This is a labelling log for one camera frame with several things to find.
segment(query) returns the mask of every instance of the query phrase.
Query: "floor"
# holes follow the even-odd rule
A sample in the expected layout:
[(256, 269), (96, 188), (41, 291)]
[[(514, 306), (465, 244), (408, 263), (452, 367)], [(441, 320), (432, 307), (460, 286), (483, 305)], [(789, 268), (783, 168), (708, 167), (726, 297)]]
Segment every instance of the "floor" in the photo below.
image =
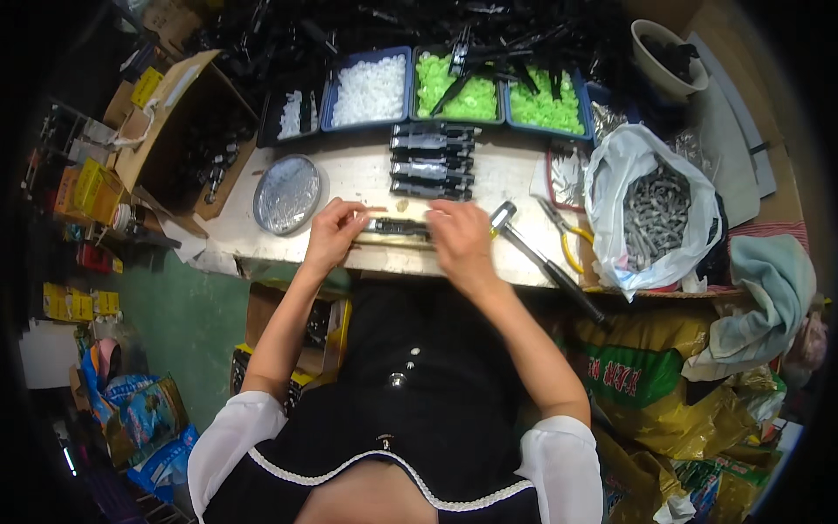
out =
[(171, 374), (189, 419), (204, 431), (230, 397), (230, 356), (244, 342), (250, 282), (197, 271), (173, 252), (112, 275), (125, 320), (140, 334), (148, 369)]

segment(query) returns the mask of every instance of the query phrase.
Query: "light blue towel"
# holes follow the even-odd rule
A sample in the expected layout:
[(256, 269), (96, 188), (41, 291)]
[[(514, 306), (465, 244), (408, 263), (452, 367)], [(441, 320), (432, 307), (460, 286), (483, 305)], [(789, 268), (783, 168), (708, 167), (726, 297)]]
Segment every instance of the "light blue towel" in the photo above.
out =
[(815, 295), (812, 261), (791, 235), (734, 236), (731, 277), (757, 307), (710, 326), (709, 346), (681, 370), (689, 381), (714, 381), (787, 352)]

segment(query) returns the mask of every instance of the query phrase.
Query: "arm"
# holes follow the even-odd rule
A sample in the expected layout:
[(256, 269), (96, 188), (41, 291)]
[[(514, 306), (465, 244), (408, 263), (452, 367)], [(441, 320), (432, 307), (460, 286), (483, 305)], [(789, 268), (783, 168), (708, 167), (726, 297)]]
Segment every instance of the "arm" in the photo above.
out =
[(364, 229), (369, 220), (364, 211), (360, 202), (336, 198), (314, 217), (303, 264), (253, 350), (242, 392), (261, 391), (280, 402), (285, 399), (314, 298), (328, 272), (344, 259)]
[(489, 216), (472, 203), (434, 200), (427, 215), (439, 266), (504, 337), (515, 369), (542, 418), (568, 415), (591, 425), (582, 383), (512, 287), (494, 272)]

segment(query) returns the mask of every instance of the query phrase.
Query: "black dress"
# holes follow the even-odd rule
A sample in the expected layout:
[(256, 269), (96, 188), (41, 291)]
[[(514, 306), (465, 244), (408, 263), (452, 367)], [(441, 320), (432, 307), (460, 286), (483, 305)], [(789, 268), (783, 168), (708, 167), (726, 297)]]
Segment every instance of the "black dress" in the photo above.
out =
[(524, 389), (488, 320), (447, 283), (364, 281), (353, 306), (337, 382), (242, 458), (204, 521), (290, 524), (311, 489), (372, 459), (402, 467), (440, 522), (539, 522), (514, 473)]

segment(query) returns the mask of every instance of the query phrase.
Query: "workbench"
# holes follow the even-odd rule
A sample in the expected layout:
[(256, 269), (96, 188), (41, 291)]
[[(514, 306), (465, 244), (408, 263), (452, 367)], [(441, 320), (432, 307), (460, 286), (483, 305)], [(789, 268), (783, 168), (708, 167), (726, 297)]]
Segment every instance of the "workbench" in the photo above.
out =
[[(389, 129), (368, 132), (324, 133), (308, 142), (291, 142), (284, 148), (256, 149), (242, 169), (230, 196), (217, 218), (201, 221), (209, 234), (208, 249), (235, 257), (265, 261), (300, 263), (305, 256), (311, 221), (289, 236), (274, 236), (263, 231), (253, 219), (253, 195), (261, 172), (277, 159), (290, 153), (307, 154), (318, 166), (324, 186), (318, 210), (332, 198), (358, 200), (368, 206), (395, 210), (396, 203), (407, 200), (408, 207), (428, 209), (427, 200), (406, 198), (390, 193), (391, 153), (387, 147)], [(561, 252), (561, 236), (536, 199), (529, 196), (529, 186), (536, 163), (544, 168), (548, 140), (503, 130), (485, 131), (478, 137), (472, 172), (475, 182), (473, 200), (487, 213), (505, 200), (512, 200), (518, 212), (511, 223), (548, 258), (555, 261), (578, 282)], [(562, 211), (568, 222), (578, 225), (584, 215)], [(586, 243), (580, 246), (576, 235), (568, 238), (571, 251), (586, 268), (585, 281), (596, 282), (591, 270), (593, 252)], [(525, 286), (555, 287), (521, 251), (499, 236), (492, 245), (494, 265), (505, 281)], [(377, 272), (441, 276), (434, 251), (420, 251), (392, 246), (354, 246), (344, 267)]]

